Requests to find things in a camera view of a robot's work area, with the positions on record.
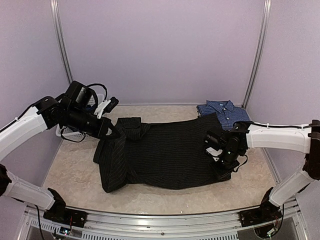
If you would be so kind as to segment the white plastic laundry basket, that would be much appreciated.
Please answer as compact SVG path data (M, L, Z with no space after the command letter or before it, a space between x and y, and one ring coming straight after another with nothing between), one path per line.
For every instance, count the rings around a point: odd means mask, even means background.
M102 93L98 93L97 94L97 100L95 100L95 98L92 96L89 100L89 102L86 105L86 110L92 110L94 108L94 105L97 103L98 105L104 100L105 95ZM55 129L55 134L57 137L61 138L61 130L63 129L63 137L65 137L68 140L71 141L75 141L75 142L85 142L85 141L92 141L95 140L94 137L88 135L88 134L84 134L81 133L77 130L75 130L74 128L69 128L69 127L65 127L63 126L62 128L57 125L56 129Z

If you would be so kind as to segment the black pinstripe long sleeve shirt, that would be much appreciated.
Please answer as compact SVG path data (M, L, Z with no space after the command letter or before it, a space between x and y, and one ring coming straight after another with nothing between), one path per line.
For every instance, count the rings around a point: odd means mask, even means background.
M103 190L111 193L127 184L181 190L230 180L230 174L218 177L205 152L205 135L213 127L221 128L214 113L169 123L118 118L120 137L100 140L93 157Z

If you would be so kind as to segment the blue checked shirt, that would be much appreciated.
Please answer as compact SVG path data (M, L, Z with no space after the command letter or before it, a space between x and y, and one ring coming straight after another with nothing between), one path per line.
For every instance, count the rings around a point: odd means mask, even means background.
M247 112L242 107L235 106L232 101L211 101L196 106L198 116L216 114L223 130L231 130L234 123L250 121Z

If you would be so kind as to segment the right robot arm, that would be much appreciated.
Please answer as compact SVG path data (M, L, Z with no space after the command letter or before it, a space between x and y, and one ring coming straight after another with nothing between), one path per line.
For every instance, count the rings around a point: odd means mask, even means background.
M287 199L320 179L320 122L312 120L302 125L270 125L253 121L238 121L231 130L212 128L204 138L207 146L219 152L213 158L215 173L224 178L235 172L248 149L282 149L301 152L305 163L286 180L273 187L264 196L256 210L256 218L266 222Z

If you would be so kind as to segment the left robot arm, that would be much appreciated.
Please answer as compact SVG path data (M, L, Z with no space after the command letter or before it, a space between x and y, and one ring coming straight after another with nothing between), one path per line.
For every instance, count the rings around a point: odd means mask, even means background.
M112 121L104 117L119 103L115 97L98 102L92 85L73 81L58 97L46 96L31 104L19 117L0 130L0 158L3 160L32 137L60 127L73 128L99 140L120 137ZM65 201L52 189L38 187L0 166L0 194L40 207L63 223L70 218Z

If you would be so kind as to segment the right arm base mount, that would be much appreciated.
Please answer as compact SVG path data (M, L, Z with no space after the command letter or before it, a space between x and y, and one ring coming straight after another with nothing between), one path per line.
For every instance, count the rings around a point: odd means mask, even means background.
M270 202L271 187L263 196L262 201L257 208L242 210L239 212L240 223L242 227L259 225L262 223L282 218L283 214L279 206L275 206Z

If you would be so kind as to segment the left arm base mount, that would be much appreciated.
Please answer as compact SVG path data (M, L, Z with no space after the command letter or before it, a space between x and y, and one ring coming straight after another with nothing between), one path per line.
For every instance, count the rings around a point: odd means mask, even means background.
M47 190L53 195L54 203L51 208L45 210L43 217L56 223L69 225L70 227L83 228L88 213L68 208L66 202L57 191L52 188L48 188Z

